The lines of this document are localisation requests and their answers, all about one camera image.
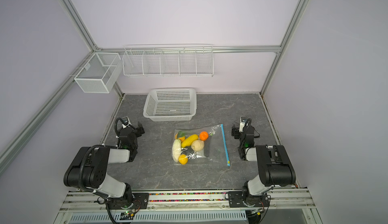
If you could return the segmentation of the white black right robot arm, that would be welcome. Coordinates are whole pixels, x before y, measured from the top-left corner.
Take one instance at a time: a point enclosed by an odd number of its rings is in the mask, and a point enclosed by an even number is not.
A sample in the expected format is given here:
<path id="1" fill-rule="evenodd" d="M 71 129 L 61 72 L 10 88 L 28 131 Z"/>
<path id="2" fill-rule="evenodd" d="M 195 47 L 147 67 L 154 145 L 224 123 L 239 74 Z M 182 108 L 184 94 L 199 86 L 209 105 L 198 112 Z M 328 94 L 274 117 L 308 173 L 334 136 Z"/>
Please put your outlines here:
<path id="1" fill-rule="evenodd" d="M 242 187 L 242 202 L 251 207 L 269 203 L 267 192 L 277 187 L 296 183 L 296 173 L 282 145 L 256 145 L 260 138 L 252 126 L 252 119 L 240 117 L 239 125 L 232 126 L 232 137 L 239 140 L 238 153 L 243 161 L 255 162 L 258 174 Z"/>

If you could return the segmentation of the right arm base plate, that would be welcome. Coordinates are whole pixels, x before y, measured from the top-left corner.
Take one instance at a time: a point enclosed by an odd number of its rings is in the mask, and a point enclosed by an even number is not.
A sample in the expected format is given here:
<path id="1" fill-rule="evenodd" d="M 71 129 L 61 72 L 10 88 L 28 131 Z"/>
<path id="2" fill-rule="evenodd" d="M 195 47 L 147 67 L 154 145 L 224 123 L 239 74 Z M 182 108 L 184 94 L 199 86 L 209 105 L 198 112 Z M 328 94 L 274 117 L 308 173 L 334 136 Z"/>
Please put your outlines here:
<path id="1" fill-rule="evenodd" d="M 225 194 L 232 208 L 243 207 L 268 207 L 269 197 L 267 195 L 253 196 L 244 193 L 242 190 L 229 191 Z"/>

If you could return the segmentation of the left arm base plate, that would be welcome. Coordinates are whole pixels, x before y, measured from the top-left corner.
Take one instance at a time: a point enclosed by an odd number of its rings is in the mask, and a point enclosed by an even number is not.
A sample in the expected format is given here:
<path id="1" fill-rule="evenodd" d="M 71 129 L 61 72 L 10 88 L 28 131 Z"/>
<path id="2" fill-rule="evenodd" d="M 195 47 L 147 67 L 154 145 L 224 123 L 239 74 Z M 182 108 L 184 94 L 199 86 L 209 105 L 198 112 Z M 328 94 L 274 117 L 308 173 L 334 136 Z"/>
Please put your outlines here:
<path id="1" fill-rule="evenodd" d="M 139 192 L 132 193 L 128 199 L 124 197 L 108 199 L 108 207 L 112 210 L 146 209 L 149 196 L 149 193 Z"/>

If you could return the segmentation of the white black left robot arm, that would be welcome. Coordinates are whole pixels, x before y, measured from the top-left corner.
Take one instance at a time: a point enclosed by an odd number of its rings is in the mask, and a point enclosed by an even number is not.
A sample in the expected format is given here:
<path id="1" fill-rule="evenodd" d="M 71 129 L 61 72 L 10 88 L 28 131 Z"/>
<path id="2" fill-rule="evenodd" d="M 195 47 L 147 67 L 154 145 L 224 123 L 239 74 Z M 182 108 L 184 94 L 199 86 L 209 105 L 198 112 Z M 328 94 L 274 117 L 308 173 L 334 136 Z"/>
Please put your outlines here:
<path id="1" fill-rule="evenodd" d="M 63 178 L 64 185 L 102 197 L 108 205 L 129 209 L 135 202 L 131 186 L 108 175 L 109 164 L 133 162 L 137 155 L 138 138 L 144 133 L 141 122 L 135 127 L 129 118 L 114 123 L 117 143 L 82 147 Z"/>

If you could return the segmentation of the orange toy fruit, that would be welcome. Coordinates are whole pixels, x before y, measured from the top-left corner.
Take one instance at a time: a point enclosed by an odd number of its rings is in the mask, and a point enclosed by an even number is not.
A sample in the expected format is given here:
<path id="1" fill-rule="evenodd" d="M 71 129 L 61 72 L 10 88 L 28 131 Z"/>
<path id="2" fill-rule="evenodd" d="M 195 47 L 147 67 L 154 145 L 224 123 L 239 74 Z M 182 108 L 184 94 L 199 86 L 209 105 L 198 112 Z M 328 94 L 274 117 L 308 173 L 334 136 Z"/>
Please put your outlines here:
<path id="1" fill-rule="evenodd" d="M 199 134 L 199 138 L 201 141 L 206 141 L 209 138 L 209 134 L 207 132 L 203 131 Z"/>

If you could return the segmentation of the beige toy garlic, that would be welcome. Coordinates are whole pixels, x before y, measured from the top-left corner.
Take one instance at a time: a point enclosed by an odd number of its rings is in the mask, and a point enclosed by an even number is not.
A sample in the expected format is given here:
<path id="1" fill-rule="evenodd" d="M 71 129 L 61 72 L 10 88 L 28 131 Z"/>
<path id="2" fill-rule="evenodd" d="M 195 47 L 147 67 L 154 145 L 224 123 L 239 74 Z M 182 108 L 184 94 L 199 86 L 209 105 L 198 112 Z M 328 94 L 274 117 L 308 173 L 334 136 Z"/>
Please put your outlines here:
<path id="1" fill-rule="evenodd" d="M 199 152 L 199 151 L 202 151 L 205 147 L 205 142 L 204 141 L 201 141 L 201 140 L 195 140 L 192 144 L 191 144 L 191 148 L 193 151 L 195 152 Z"/>

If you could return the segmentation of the yellow toy lemon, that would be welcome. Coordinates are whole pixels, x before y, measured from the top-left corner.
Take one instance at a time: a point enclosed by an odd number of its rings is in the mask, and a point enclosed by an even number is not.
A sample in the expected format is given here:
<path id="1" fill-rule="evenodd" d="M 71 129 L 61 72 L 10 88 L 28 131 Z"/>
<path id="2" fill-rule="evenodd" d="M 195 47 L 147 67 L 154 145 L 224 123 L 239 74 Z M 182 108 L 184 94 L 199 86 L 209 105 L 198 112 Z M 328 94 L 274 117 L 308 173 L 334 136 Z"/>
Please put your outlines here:
<path id="1" fill-rule="evenodd" d="M 181 154 L 178 158 L 178 162 L 182 165 L 187 164 L 189 161 L 189 158 L 185 154 Z"/>

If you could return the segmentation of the yellow red toy peach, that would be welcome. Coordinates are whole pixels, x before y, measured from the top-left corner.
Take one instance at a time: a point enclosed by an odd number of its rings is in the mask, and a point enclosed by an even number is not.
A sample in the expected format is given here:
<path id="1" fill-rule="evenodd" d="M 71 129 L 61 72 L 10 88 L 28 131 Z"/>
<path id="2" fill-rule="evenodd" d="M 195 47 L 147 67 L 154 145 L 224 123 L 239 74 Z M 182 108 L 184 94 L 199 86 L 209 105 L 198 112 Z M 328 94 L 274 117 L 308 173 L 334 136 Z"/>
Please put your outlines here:
<path id="1" fill-rule="evenodd" d="M 183 142 L 183 141 L 186 139 L 186 132 L 184 132 L 184 131 L 178 131 L 178 132 L 175 134 L 175 139 L 178 139 L 178 140 L 180 140 L 181 142 Z"/>

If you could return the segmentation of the clear zip top bag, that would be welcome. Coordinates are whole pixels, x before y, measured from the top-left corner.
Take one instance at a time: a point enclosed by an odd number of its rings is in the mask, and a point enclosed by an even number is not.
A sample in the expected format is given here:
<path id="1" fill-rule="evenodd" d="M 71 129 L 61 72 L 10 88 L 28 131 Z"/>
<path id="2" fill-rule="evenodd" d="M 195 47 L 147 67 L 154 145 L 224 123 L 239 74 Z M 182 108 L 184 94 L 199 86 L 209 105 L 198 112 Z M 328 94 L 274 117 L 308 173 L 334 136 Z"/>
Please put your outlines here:
<path id="1" fill-rule="evenodd" d="M 174 130 L 171 157 L 175 165 L 231 166 L 224 125 Z"/>

